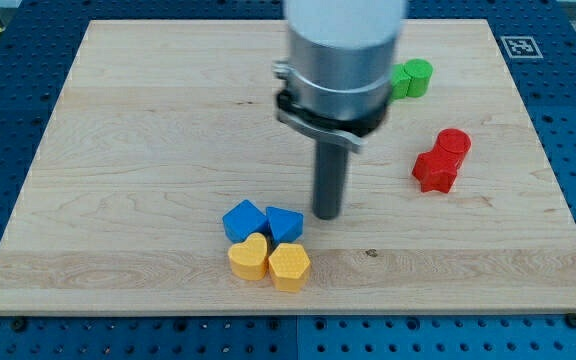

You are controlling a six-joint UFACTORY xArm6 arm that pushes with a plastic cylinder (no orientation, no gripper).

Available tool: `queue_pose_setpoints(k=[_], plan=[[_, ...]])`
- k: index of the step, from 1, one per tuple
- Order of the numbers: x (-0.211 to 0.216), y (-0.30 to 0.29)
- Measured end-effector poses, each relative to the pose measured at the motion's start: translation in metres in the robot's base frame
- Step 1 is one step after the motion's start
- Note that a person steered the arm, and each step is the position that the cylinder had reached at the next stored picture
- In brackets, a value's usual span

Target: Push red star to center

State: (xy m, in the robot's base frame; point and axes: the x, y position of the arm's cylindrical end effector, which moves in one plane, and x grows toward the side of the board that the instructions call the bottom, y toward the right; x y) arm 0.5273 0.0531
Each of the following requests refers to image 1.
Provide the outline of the green block behind arm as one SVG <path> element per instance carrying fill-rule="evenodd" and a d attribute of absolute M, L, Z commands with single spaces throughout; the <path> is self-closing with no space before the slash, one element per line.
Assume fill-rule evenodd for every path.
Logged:
<path fill-rule="evenodd" d="M 411 76 L 405 71 L 403 64 L 395 64 L 392 66 L 390 81 L 392 88 L 390 101 L 406 98 Z"/>

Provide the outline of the silver robot arm cylinder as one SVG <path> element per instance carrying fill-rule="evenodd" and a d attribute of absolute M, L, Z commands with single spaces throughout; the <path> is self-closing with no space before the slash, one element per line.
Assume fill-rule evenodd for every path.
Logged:
<path fill-rule="evenodd" d="M 286 0 L 287 58 L 277 118 L 318 142 L 359 153 L 379 127 L 407 15 L 404 0 Z"/>

